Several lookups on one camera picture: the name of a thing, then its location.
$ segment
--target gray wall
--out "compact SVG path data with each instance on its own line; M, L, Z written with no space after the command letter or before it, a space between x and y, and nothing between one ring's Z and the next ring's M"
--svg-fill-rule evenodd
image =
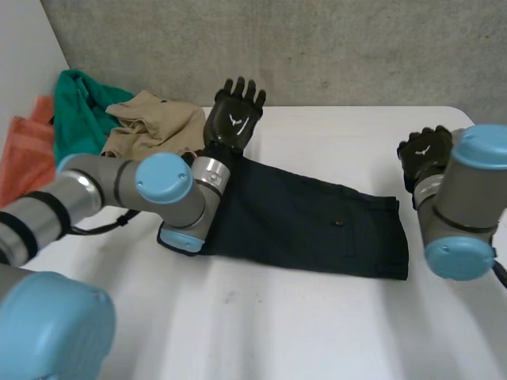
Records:
M72 67L211 105L226 77L269 105L451 105L507 123L502 0L42 0Z

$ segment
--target orange towel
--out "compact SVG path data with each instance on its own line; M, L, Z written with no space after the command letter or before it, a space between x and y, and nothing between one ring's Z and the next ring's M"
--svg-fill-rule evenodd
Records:
M0 162L0 207L55 178L54 115L53 98L40 97L29 120L11 121Z

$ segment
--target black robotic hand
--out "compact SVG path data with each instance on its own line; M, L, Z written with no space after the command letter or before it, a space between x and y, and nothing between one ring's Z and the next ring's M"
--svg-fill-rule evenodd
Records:
M204 144L223 144L233 152L242 154L246 144L254 133L255 124L262 117L262 106L266 100L266 92L262 89L255 96L255 82L239 77L234 92L232 79L227 79L223 89L215 95L215 105L204 125Z
M443 173L451 150L452 134L441 125L435 131L424 128L421 133L411 133L409 141L402 141L398 147L406 190L414 193L418 181Z

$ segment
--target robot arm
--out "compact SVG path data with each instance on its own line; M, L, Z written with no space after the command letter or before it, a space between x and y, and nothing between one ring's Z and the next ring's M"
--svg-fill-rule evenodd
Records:
M76 154L63 160L45 188L0 211L0 263L15 267L62 237L103 206L159 214L158 240L167 248L199 252L225 191L234 162L242 156L262 116L265 91L257 95L244 78L234 92L228 79L215 97L204 126L206 147L190 169L176 154L154 154L143 162Z
M507 207L507 127L425 128L398 156L429 267L446 279L483 276L495 265L491 242Z
M262 116L265 92L239 78L215 97L205 148L190 169L175 154L142 162L78 154L48 186L0 211L0 378L94 380L112 347L115 311L101 289L53 272L20 267L103 206L162 217L158 241L196 253Z

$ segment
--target green towel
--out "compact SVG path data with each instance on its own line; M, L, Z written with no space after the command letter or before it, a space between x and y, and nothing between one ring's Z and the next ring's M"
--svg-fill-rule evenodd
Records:
M120 125L105 110L132 98L131 93L101 85L79 70L62 71L55 90L56 165L69 154L100 154L106 135Z

